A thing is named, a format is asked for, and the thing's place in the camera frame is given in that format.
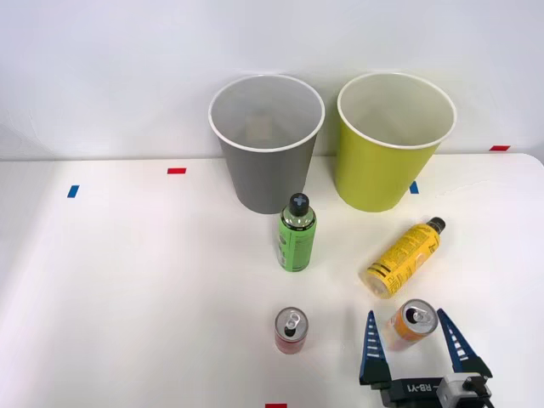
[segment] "yellow bottle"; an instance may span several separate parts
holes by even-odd
[[[440,245],[445,228],[442,218],[414,225],[367,270],[361,280],[382,299],[391,298]]]

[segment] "gray cup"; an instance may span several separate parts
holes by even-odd
[[[244,206],[279,213],[303,191],[325,119],[323,100],[312,87],[282,75],[242,78],[215,95],[208,116]]]

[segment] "bottle label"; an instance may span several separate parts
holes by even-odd
[[[298,272],[308,266],[314,244],[316,224],[317,220],[314,218],[309,225],[295,228],[287,225],[281,216],[278,260],[285,270]]]
[[[395,294],[440,245],[440,235],[426,224],[415,225],[367,270]]]

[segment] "yellow-green cup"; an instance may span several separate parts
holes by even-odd
[[[367,212],[399,202],[457,118],[442,89],[401,73],[358,76],[342,88],[337,104],[338,194]]]

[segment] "green bottle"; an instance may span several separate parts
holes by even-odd
[[[298,272],[308,266],[316,224],[309,198],[303,193],[292,195],[280,214],[278,260],[283,269]]]

